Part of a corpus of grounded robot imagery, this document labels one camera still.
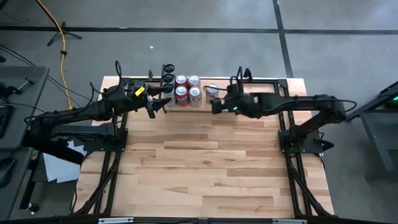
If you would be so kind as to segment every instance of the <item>tripod stand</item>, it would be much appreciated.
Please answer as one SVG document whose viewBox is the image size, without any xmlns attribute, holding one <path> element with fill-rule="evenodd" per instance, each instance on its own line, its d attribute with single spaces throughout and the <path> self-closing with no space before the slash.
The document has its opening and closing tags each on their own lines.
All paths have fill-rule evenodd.
<svg viewBox="0 0 398 224">
<path fill-rule="evenodd" d="M 43 10 L 44 13 L 47 15 L 47 17 L 51 19 L 52 23 L 57 27 L 57 22 L 56 22 L 55 19 L 48 13 L 48 11 L 46 10 L 46 8 L 44 8 L 43 5 L 42 5 L 41 3 L 38 2 L 38 0 L 35 0 L 35 1 L 36 1 L 36 3 L 40 6 L 40 8 L 42 8 L 42 10 Z M 74 33 L 71 33 L 71 32 L 69 32 L 69 31 L 66 31 L 66 30 L 64 29 L 65 26 L 66 26 L 66 23 L 65 23 L 65 22 L 62 22 L 62 24 L 60 25 L 60 28 L 61 28 L 63 34 L 65 34 L 65 35 L 66 35 L 66 34 L 71 35 L 72 37 L 75 37 L 75 38 L 77 38 L 77 39 L 79 39 L 79 40 L 81 40 L 81 39 L 83 38 L 83 37 L 81 37 L 81 36 L 79 36 L 79 35 L 76 35 L 76 34 L 74 34 Z M 57 32 L 55 33 L 55 35 L 51 38 L 51 40 L 47 43 L 47 46 L 48 46 L 48 47 L 51 46 L 51 45 L 58 39 L 58 37 L 61 36 L 61 33 L 60 33 L 61 30 L 57 31 Z"/>
</svg>

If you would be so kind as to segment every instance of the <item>wood plank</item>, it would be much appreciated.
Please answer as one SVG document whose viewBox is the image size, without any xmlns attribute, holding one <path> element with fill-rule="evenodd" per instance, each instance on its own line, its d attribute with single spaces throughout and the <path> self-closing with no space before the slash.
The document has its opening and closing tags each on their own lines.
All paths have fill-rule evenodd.
<svg viewBox="0 0 398 224">
<path fill-rule="evenodd" d="M 291 95 L 306 95 L 302 79 L 287 81 Z M 217 83 L 220 87 L 228 82 L 202 80 L 202 84 Z M 117 77 L 105 77 L 101 88 L 117 83 Z M 260 84 L 245 84 L 245 88 L 273 90 Z M 172 110 L 167 114 L 160 110 L 156 119 L 149 119 L 146 110 L 129 113 L 129 136 L 119 165 L 113 216 L 293 217 L 285 157 L 277 139 L 277 115 L 260 119 L 231 113 L 213 115 L 206 103 L 199 109 Z M 300 124 L 311 113 L 297 111 L 294 116 Z M 103 157 L 103 152 L 94 152 L 83 163 L 75 210 L 98 185 Z M 333 213 L 321 161 L 305 154 L 303 164 L 308 187 Z M 302 191 L 296 187 L 304 210 Z"/>
</svg>

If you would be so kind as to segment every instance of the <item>gray floor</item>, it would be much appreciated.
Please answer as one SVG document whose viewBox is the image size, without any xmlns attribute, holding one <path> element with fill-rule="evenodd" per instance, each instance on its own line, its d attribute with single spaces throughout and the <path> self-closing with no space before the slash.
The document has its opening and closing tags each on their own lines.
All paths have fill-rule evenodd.
<svg viewBox="0 0 398 224">
<path fill-rule="evenodd" d="M 275 29 L 271 0 L 46 0 L 59 21 L 71 26 L 195 27 Z M 279 0 L 286 29 L 398 29 L 395 0 Z M 21 25 L 51 26 L 33 1 L 14 0 L 4 12 L 29 21 Z M 0 14 L 0 23 L 16 23 Z M 204 76 L 234 75 L 239 65 L 255 77 L 285 77 L 277 34 L 78 33 L 67 39 L 65 75 L 68 87 L 88 96 L 88 82 L 99 87 L 104 75 L 115 75 L 114 60 L 124 74 L 159 74 L 163 63 L 178 72 Z M 60 80 L 62 42 L 45 44 L 53 32 L 0 31 L 0 43 L 37 65 L 51 68 Z M 304 78 L 308 94 L 326 93 L 363 104 L 397 81 L 398 35 L 287 35 L 294 77 Z M 22 65 L 7 57 L 4 65 Z M 81 105 L 84 99 L 75 97 Z M 51 83 L 39 103 L 43 110 L 64 110 L 67 101 Z M 326 175 L 335 213 L 344 218 L 398 222 L 398 184 L 368 184 L 364 175 L 381 162 L 362 124 L 328 125 L 325 139 L 335 148 L 325 153 Z M 38 187 L 37 217 L 66 214 L 73 185 Z M 29 217 L 27 212 L 13 216 Z"/>
</svg>

